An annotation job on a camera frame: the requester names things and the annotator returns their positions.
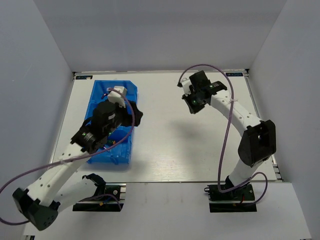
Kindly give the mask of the green orange stubby screwdriver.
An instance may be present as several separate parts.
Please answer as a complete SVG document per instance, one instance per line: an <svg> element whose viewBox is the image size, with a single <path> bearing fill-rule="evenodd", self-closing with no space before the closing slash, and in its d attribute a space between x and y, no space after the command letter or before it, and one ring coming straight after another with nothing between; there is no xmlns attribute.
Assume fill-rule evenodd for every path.
<svg viewBox="0 0 320 240"><path fill-rule="evenodd" d="M107 143L106 143L107 146L113 146L114 144L116 144L115 140L112 140L112 139L107 140Z"/></svg>

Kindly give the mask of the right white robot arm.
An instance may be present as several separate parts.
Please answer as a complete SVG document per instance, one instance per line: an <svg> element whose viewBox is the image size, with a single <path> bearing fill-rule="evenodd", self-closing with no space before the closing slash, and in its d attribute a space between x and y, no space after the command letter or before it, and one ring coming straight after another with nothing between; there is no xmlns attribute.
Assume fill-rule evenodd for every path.
<svg viewBox="0 0 320 240"><path fill-rule="evenodd" d="M227 176L225 184L217 185L218 191L236 200L244 193L247 185L256 175L258 167L276 152L276 125L271 120L262 120L246 110L235 99L232 85L210 81L204 71L198 71L189 78L180 77L178 87L183 89L182 99L191 114L196 114L206 105L219 111L227 118L222 146L225 148L230 127L234 126L241 136L237 149L239 160Z"/></svg>

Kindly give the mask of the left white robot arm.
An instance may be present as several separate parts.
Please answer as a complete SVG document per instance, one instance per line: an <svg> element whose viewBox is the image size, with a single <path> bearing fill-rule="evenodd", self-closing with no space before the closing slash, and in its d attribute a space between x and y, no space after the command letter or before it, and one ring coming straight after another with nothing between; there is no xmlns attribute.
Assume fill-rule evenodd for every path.
<svg viewBox="0 0 320 240"><path fill-rule="evenodd" d="M134 101L123 105L118 101L100 102L71 138L58 161L46 165L43 175L27 188L19 187L13 192L19 212L37 230L43 231L64 209L86 198L103 198L106 183L94 173L85 175L69 192L63 192L61 188L82 164L101 152L118 127L137 127L142 116Z"/></svg>

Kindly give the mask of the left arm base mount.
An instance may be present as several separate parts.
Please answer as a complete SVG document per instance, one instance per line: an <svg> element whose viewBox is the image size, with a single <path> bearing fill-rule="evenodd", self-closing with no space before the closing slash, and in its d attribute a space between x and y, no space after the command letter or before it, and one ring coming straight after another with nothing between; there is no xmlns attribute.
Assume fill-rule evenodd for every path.
<svg viewBox="0 0 320 240"><path fill-rule="evenodd" d="M73 212L120 212L126 197L125 183L106 184L101 193L87 201L77 202L72 207Z"/></svg>

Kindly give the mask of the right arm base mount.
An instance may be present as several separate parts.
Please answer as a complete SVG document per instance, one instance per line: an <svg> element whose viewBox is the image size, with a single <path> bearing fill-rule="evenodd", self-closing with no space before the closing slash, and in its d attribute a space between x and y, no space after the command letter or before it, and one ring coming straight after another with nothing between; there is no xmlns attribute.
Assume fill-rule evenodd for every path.
<svg viewBox="0 0 320 240"><path fill-rule="evenodd" d="M211 184L204 188L204 192L208 195L211 213L257 212L254 203L256 198L251 184L226 193L220 192L217 184Z"/></svg>

